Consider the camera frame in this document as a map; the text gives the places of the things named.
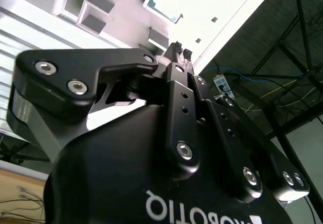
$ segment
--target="robotiq logo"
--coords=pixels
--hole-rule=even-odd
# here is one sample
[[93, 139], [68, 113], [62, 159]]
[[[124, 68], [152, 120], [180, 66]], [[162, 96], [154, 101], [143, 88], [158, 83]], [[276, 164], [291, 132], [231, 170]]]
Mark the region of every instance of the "robotiq logo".
[[[167, 206], [166, 202], [158, 195], [154, 195], [150, 190], [146, 191], [146, 194], [148, 194], [148, 199], [146, 201], [146, 211], [151, 219], [162, 221], [166, 218], [168, 210], [169, 210], [169, 221], [170, 224], [196, 224], [196, 217], [197, 215], [200, 215], [203, 218], [204, 224], [250, 224], [249, 222], [243, 222], [241, 220], [237, 220], [234, 218], [230, 218], [228, 216], [218, 216], [214, 212], [209, 212], [207, 215], [206, 213], [201, 210], [198, 207], [191, 208], [189, 212], [190, 216], [190, 222], [187, 222], [185, 219], [185, 207], [183, 203], [180, 203], [180, 220], [175, 220], [174, 217], [174, 202], [173, 200], [169, 200], [169, 206]], [[152, 202], [157, 201], [162, 206], [162, 211], [158, 211], [158, 213], [155, 213], [152, 208], [151, 204]], [[260, 216], [257, 215], [251, 215], [250, 220], [252, 224], [262, 224]]]

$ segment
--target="wooden table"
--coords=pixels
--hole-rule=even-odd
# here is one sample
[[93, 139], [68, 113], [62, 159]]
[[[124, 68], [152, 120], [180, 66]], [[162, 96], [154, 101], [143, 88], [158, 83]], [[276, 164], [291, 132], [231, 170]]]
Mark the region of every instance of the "wooden table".
[[[13, 172], [0, 169], [0, 202], [7, 200], [19, 199], [19, 195], [28, 196], [31, 199], [35, 197], [27, 193], [20, 192], [17, 187], [22, 187], [26, 191], [39, 196], [42, 199], [44, 191], [44, 181], [36, 180], [27, 176], [19, 175]], [[9, 203], [0, 203], [0, 212], [8, 211], [14, 208], [37, 208], [39, 205], [33, 201], [15, 201]], [[41, 215], [41, 209], [38, 210], [15, 210], [15, 214], [24, 215], [38, 220]], [[0, 220], [0, 223], [14, 223]]]

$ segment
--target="black frame structure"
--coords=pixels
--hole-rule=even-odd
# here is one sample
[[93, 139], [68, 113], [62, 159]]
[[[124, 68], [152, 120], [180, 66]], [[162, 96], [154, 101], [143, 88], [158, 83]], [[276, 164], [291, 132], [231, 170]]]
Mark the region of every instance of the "black frame structure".
[[[270, 79], [300, 79], [306, 77], [310, 83], [320, 92], [323, 93], [323, 84], [321, 84], [315, 76], [315, 68], [313, 67], [310, 49], [308, 44], [308, 37], [306, 33], [306, 25], [304, 19], [304, 12], [302, 7], [302, 0], [296, 0], [298, 15], [292, 20], [288, 28], [284, 31], [282, 36], [277, 40], [277, 42], [273, 45], [273, 47], [268, 51], [268, 53], [263, 57], [263, 59], [258, 63], [258, 65], [254, 68], [251, 74], [244, 74], [244, 76], [249, 78], [270, 78]], [[305, 67], [296, 57], [295, 55], [288, 50], [288, 48], [284, 45], [284, 39], [290, 34], [290, 32], [295, 28], [295, 26], [300, 23], [303, 44], [306, 55], [307, 67]], [[273, 55], [276, 50], [281, 50], [286, 57], [301, 71], [303, 74], [300, 77], [293, 76], [278, 76], [278, 75], [259, 75], [257, 72], [261, 69], [261, 67], [268, 61], [268, 59]], [[303, 113], [299, 114], [292, 120], [279, 125], [277, 120], [274, 117], [274, 109], [268, 105], [266, 102], [261, 100], [258, 96], [254, 95], [248, 89], [239, 84], [239, 75], [232, 73], [225, 73], [225, 75], [233, 75], [237, 76], [237, 79], [233, 81], [235, 91], [237, 91], [240, 95], [247, 98], [254, 105], [263, 110], [268, 122], [270, 123], [273, 131], [269, 133], [267, 136], [272, 138], [274, 136], [277, 137], [280, 145], [282, 146], [287, 158], [306, 176], [307, 181], [310, 185], [309, 192], [309, 200], [313, 205], [319, 219], [323, 222], [323, 200], [317, 191], [315, 185], [311, 181], [309, 175], [307, 174], [304, 166], [299, 160], [297, 154], [295, 153], [293, 147], [291, 146], [289, 140], [286, 135], [293, 130], [299, 128], [300, 126], [308, 123], [314, 118], [323, 114], [323, 102], [317, 103], [315, 106], [308, 108]]]

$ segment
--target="power strip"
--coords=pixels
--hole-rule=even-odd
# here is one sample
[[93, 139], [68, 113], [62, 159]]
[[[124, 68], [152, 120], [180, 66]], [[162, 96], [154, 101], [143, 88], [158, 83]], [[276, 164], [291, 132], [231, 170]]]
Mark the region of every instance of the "power strip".
[[214, 84], [216, 85], [216, 87], [218, 88], [219, 92], [221, 95], [226, 95], [232, 99], [234, 99], [234, 94], [227, 82], [227, 79], [225, 78], [225, 76], [223, 74], [221, 75], [217, 75], [215, 78], [213, 78]]

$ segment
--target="yellow cable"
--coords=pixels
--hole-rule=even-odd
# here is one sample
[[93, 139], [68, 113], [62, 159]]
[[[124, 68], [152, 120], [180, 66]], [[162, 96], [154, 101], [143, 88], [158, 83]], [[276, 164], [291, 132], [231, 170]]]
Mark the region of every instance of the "yellow cable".
[[[288, 83], [286, 83], [286, 84], [284, 84], [283, 85], [283, 87], [285, 87], [285, 86], [287, 86], [287, 85], [290, 85], [290, 84], [292, 84], [292, 83], [294, 83], [294, 82], [296, 82], [297, 81], [297, 79], [294, 79], [293, 81], [291, 81], [291, 82], [288, 82]], [[260, 97], [260, 99], [262, 99], [262, 98], [264, 98], [264, 97], [266, 97], [266, 96], [268, 96], [268, 95], [270, 95], [270, 94], [272, 94], [272, 93], [274, 93], [274, 92], [276, 92], [277, 90], [280, 90], [282, 87], [278, 87], [278, 88], [276, 88], [276, 89], [274, 89], [274, 90], [272, 90], [272, 91], [270, 91], [270, 92], [268, 92], [268, 93], [266, 93], [266, 94], [264, 94], [262, 97]], [[245, 113], [247, 113], [249, 110], [250, 110], [250, 108], [252, 108], [254, 106], [254, 104], [251, 104], [250, 106], [249, 106], [249, 108], [245, 111]]]

